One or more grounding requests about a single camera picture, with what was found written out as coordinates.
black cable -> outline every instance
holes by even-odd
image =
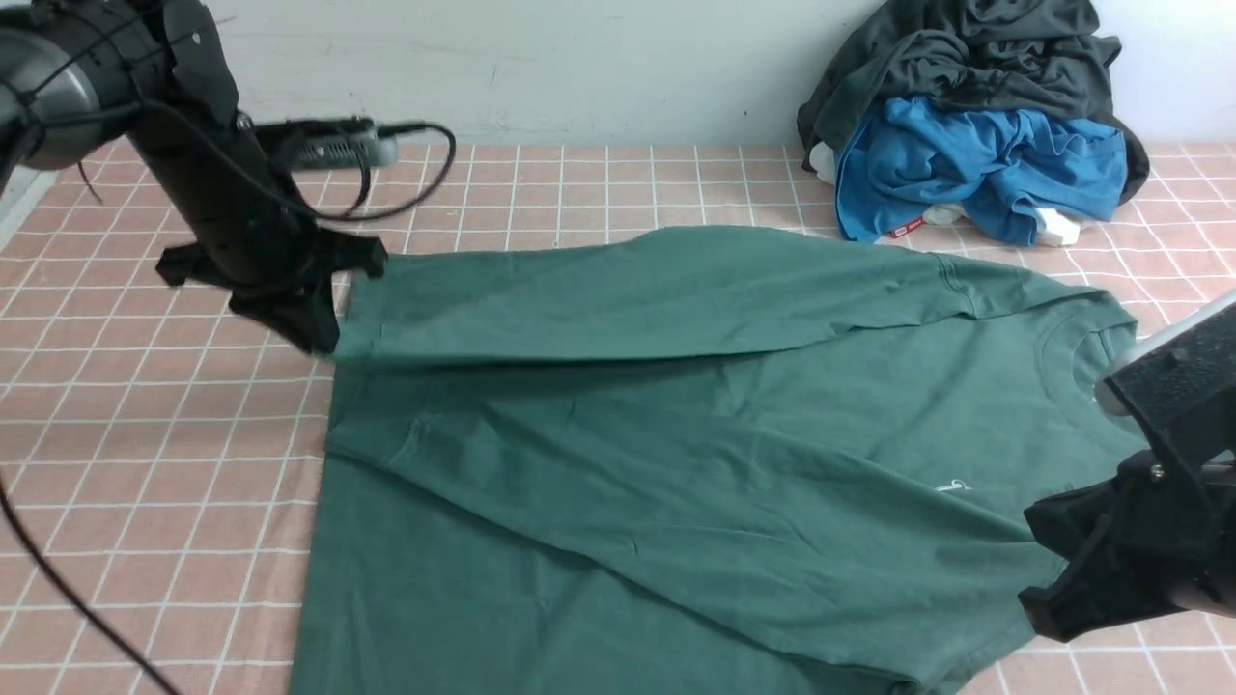
[[[179,109],[174,109],[171,105],[157,100],[147,100],[143,105],[147,109],[171,116],[177,121],[179,121],[182,125],[184,125],[189,130],[189,132],[193,134],[193,136],[197,137],[201,142],[201,145],[204,145],[210,151],[211,155],[214,155],[220,162],[226,164],[227,168],[232,171],[232,173],[245,179],[245,182],[252,185],[255,190],[267,197],[268,199],[278,203],[279,205],[283,205],[284,208],[288,208],[303,215],[311,216],[315,220],[336,221],[336,223],[365,223],[365,221],[386,220],[397,215],[402,215],[403,213],[407,213],[408,210],[424,203],[442,185],[442,183],[446,182],[446,177],[451,172],[451,166],[455,164],[455,155],[459,148],[457,143],[455,142],[455,134],[451,132],[450,129],[442,125],[428,121],[409,121],[405,124],[394,124],[383,126],[379,131],[379,135],[384,137],[410,135],[414,132],[438,132],[444,137],[446,137],[446,145],[447,145],[446,160],[442,162],[442,168],[438,172],[438,176],[434,178],[433,182],[429,183],[429,185],[424,190],[421,190],[414,198],[400,205],[396,205],[386,210],[381,210],[377,213],[368,213],[363,215],[346,214],[346,213],[342,215],[331,215],[328,213],[323,213],[321,210],[315,210],[304,203],[287,198],[281,193],[266,187],[262,182],[257,181],[256,178],[253,178],[252,174],[245,171],[243,167],[237,164],[226,152],[220,150],[219,146],[215,143],[215,141],[211,140],[201,130],[201,127],[198,126],[198,124],[193,122],[192,119],[180,113]]]
[[[47,561],[47,558],[38,550],[38,545],[35,544],[35,540],[30,537],[30,532],[26,531],[26,527],[17,517],[17,510],[14,508],[12,501],[9,500],[9,493],[5,491],[2,477],[0,477],[0,507],[4,508],[5,519],[7,519],[9,527],[12,529],[12,534],[17,538],[17,543],[26,550],[26,553],[30,554],[31,559],[35,560],[35,564],[38,565],[38,569],[47,576],[47,580],[52,582],[52,586],[54,586],[56,590],[59,591],[61,595],[64,596],[64,599],[72,603],[79,613],[82,613],[87,622],[101,632],[103,636],[115,644],[116,648],[124,652],[130,660],[137,664],[137,668],[153,680],[154,685],[157,685],[159,690],[162,690],[166,695],[180,695],[180,691],[172,685],[172,681],[168,680],[168,678],[163,675],[163,673],[159,672],[154,664],[150,663],[150,660],[147,660],[136,647],[126,642],[119,632],[100,618],[90,608],[90,606],[88,606],[85,601],[78,596],[78,592],[74,591],[67,581],[64,581],[64,578],[56,571],[56,568]]]

pile of clothes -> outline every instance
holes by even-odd
[[[1116,37],[1084,0],[889,0],[798,109],[803,167],[836,185],[842,234],[901,236],[968,216],[1064,246],[1149,176],[1112,113]]]

robotic arm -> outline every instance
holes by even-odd
[[[1236,617],[1236,292],[1112,365],[1095,401],[1132,417],[1149,448],[1111,480],[1026,511],[1035,539],[1069,560],[1018,596],[1059,642],[1204,611]]]
[[[289,121],[257,126],[237,109],[236,83],[210,11],[199,0],[33,0],[0,9],[0,188],[17,164],[56,171],[126,135],[197,237],[167,249],[169,286],[231,292],[229,308],[305,352],[339,339],[334,273],[381,277],[377,237],[320,226],[400,214],[446,177],[454,135],[435,124]],[[450,147],[425,193],[358,215],[311,209],[290,172],[384,166],[393,137],[436,131]]]

tile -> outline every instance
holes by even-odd
[[[85,464],[26,466],[12,498],[19,505],[67,505],[84,474]]]
[[[252,348],[265,345],[269,336],[265,326],[229,314],[219,320],[213,340],[218,346]]]
[[[30,560],[22,558],[27,564]],[[108,564],[108,556],[98,555],[64,555],[54,558],[56,571],[73,587],[79,596],[93,596],[99,584],[103,581],[103,570]],[[43,573],[35,574],[22,601],[26,607],[54,607],[63,608],[64,596],[56,589]]]
[[[1236,693],[1236,674],[1222,649],[1151,652],[1168,693]]]
[[[56,684],[56,676],[59,674],[59,669],[49,668],[22,668],[22,669],[9,669],[4,674],[4,685],[6,689],[11,689],[11,693],[28,693],[31,695],[43,695],[43,693],[51,693],[53,685]]]
[[[265,569],[266,574],[263,576],[271,576],[279,568],[267,564]],[[26,582],[33,576],[35,565],[28,559],[16,555],[0,556],[0,607],[16,606],[22,591],[26,589]],[[261,591],[267,591],[268,589],[263,585]]]
[[[1009,695],[1085,695],[1067,654],[1014,654],[1001,662]]]
[[[658,205],[656,221],[660,226],[688,226],[705,224],[701,205]]]
[[[116,555],[99,591],[99,603],[162,603],[180,563],[178,553]]]
[[[168,607],[154,632],[151,658],[218,659],[222,654],[234,613],[234,608]]]
[[[163,450],[171,422],[116,422],[103,438],[99,459],[105,461],[150,461]]]
[[[0,422],[0,461],[30,459],[42,434],[41,424]]]
[[[192,350],[150,350],[137,378],[143,383],[187,382],[193,378],[200,355]]]
[[[253,383],[248,387],[240,413],[247,418],[295,416],[300,411],[308,387],[309,382],[300,378],[289,382]]]
[[[67,386],[12,386],[0,397],[0,419],[49,419],[67,392]]]
[[[211,695],[214,664],[173,664],[163,668],[167,678],[180,689],[182,695]],[[148,678],[141,680],[133,695],[164,695]]]
[[[90,665],[64,672],[56,695],[96,695],[100,693],[129,693],[137,680],[136,668]]]
[[[260,553],[243,600],[248,603],[299,603],[309,555]]]
[[[604,162],[609,156],[606,147],[567,146],[562,158],[572,162]]]
[[[194,383],[180,406],[182,418],[235,418],[248,394],[248,383]]]
[[[557,229],[557,208],[517,208],[510,214],[510,229],[544,231]]]
[[[225,665],[219,674],[220,693],[287,693],[292,668],[281,664]]]
[[[651,147],[616,146],[608,148],[611,162],[646,162],[651,156]]]
[[[290,662],[295,648],[300,610],[245,607],[240,611],[227,659],[239,662]]]
[[[215,467],[216,464],[205,461],[154,464],[141,501],[158,505],[205,502]]]
[[[99,336],[100,348],[147,348],[154,340],[161,319],[112,318]]]
[[[52,324],[52,329],[43,338],[40,349],[57,351],[36,351],[30,355],[25,369],[17,375],[20,381],[25,383],[67,383],[79,378],[78,372],[85,362],[88,351],[73,350],[72,348],[77,348],[77,345],[53,345],[54,340],[52,339],[57,328],[63,328],[70,322],[73,319],[61,319]]]
[[[111,419],[127,391],[129,387],[121,383],[74,383],[68,388],[57,417],[82,420]]]
[[[999,669],[990,667],[970,679],[958,695],[1004,695],[1004,693]]]
[[[520,162],[515,182],[524,183],[559,183],[562,181],[561,162]]]
[[[557,162],[562,160],[564,147],[560,145],[523,145],[519,147],[519,162]]]
[[[576,179],[570,181],[571,183],[562,185],[562,205],[606,205],[608,203],[608,193],[604,184],[575,183]]]
[[[209,317],[168,317],[154,334],[157,348],[198,348],[210,343],[218,319]]]
[[[185,555],[172,587],[176,603],[235,603],[248,578],[250,555]]]
[[[510,210],[468,208],[464,210],[461,220],[462,231],[506,231],[510,226]]]
[[[1124,695],[1159,695],[1163,693],[1146,653],[1078,653],[1075,658],[1078,670],[1090,693],[1120,693]]]
[[[754,224],[749,205],[706,205],[703,220],[709,225],[749,226]]]
[[[313,533],[314,508],[309,505],[279,505],[271,513],[271,521],[262,538],[262,548],[302,550],[309,548]]]
[[[555,231],[513,231],[510,232],[507,247],[510,251],[554,249],[557,245],[557,237],[559,234]]]
[[[268,502],[279,484],[283,461],[222,461],[210,490],[211,502]]]
[[[69,653],[82,620],[77,612],[19,611],[12,617],[4,642],[0,642],[0,664],[61,663]]]
[[[513,204],[523,205],[557,205],[562,187],[557,183],[519,183],[514,188]]]
[[[188,547],[198,507],[137,507],[125,537],[124,550],[174,552]]]
[[[79,505],[131,505],[141,496],[150,476],[147,463],[101,463],[87,466],[85,480],[78,491]]]
[[[257,548],[266,524],[267,507],[210,506],[201,512],[194,550],[251,550]],[[271,514],[272,523],[278,513]]]
[[[258,360],[262,359],[261,348],[211,348],[201,354],[200,362],[194,373],[194,381],[236,381],[247,382],[256,378],[281,378],[269,373],[255,375]]]
[[[106,423],[53,422],[33,456],[40,461],[89,461],[106,433]]]
[[[654,181],[651,163],[622,161],[609,162],[608,169],[588,168],[588,164],[567,164],[562,177],[567,181],[599,182],[606,181],[604,172],[608,172],[609,183],[651,183]]]
[[[603,208],[564,208],[561,210],[561,229],[565,231],[604,230],[607,224],[608,215]]]
[[[318,500],[318,491],[321,487],[320,459],[293,459],[283,469],[283,480],[279,482],[277,500],[279,502],[313,502]]]
[[[1205,616],[1196,612],[1177,613],[1138,625],[1146,644],[1154,647],[1208,647],[1215,636]]]
[[[706,205],[749,204],[745,183],[703,183],[700,192]]]
[[[5,309],[5,318],[10,319],[40,319],[40,318],[52,318],[58,315],[61,304],[68,298],[68,288],[49,288],[41,289],[37,287],[27,287],[9,302],[9,307]]]
[[[224,455],[231,430],[230,422],[176,422],[168,433],[163,458],[218,460]]]
[[[124,289],[120,288],[103,288],[95,287],[89,289],[74,289],[66,298],[64,304],[59,308],[58,315],[62,317],[108,317],[111,315],[112,310],[120,313],[132,313],[125,310],[126,307],[119,307],[121,296],[125,294]]]
[[[613,208],[609,210],[609,229],[630,229],[648,231],[656,226],[653,208]]]
[[[464,200],[465,205],[475,208],[508,208],[513,197],[513,184],[473,183],[467,188]]]
[[[46,550],[46,540],[52,537],[52,532],[56,529],[56,524],[61,522],[61,517],[64,516],[62,510],[22,510],[21,521],[26,524],[26,531],[36,544],[42,545]],[[0,553],[22,553],[22,559],[25,559],[25,550],[17,544],[17,539],[14,538],[12,532],[9,531],[9,524],[0,526]]]
[[[658,182],[653,190],[655,192],[658,205],[703,205],[703,194],[698,183]],[[611,204],[618,205],[619,203],[611,200]],[[649,197],[648,204],[651,204],[651,197]]]

